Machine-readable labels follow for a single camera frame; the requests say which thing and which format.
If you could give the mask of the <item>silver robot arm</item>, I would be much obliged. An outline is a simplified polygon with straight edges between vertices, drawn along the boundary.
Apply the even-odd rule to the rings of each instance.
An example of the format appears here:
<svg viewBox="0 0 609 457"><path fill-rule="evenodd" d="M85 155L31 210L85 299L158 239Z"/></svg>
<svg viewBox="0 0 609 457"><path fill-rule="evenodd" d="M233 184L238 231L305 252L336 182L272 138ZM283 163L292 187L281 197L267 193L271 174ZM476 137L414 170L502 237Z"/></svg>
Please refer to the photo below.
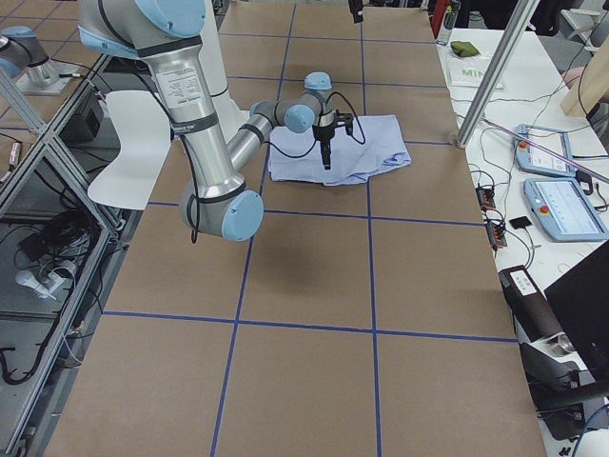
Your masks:
<svg viewBox="0 0 609 457"><path fill-rule="evenodd" d="M134 39L121 21L131 11L173 39L188 38L203 30L224 10L223 1L80 1L78 3L83 44L115 57L138 58ZM29 28L1 31L1 67L9 77L26 68L46 65L49 56Z"/></svg>
<svg viewBox="0 0 609 457"><path fill-rule="evenodd" d="M264 217L263 199L247 188L240 171L275 128L311 129L324 166L330 166L338 112L324 72L307 75L298 99L259 102L233 135L223 132L220 97L208 87L214 72L225 72L222 54L202 52L205 37L217 36L210 2L81 1L78 13L83 45L147 65L187 153L192 181L180 208L194 235L244 241L256 233Z"/></svg>

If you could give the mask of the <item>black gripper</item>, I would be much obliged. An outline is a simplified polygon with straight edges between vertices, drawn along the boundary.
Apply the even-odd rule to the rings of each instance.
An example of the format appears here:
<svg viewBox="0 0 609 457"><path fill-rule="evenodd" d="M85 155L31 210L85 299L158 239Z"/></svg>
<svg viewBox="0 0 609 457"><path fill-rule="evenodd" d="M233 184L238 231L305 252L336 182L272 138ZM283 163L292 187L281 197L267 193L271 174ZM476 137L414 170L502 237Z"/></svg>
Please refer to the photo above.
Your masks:
<svg viewBox="0 0 609 457"><path fill-rule="evenodd" d="M334 137L332 126L315 127L315 140L320 143L324 169L331 169L331 140Z"/></svg>
<svg viewBox="0 0 609 457"><path fill-rule="evenodd" d="M354 23L362 23L363 21L363 1L362 0L348 0L349 11L353 17Z"/></svg>

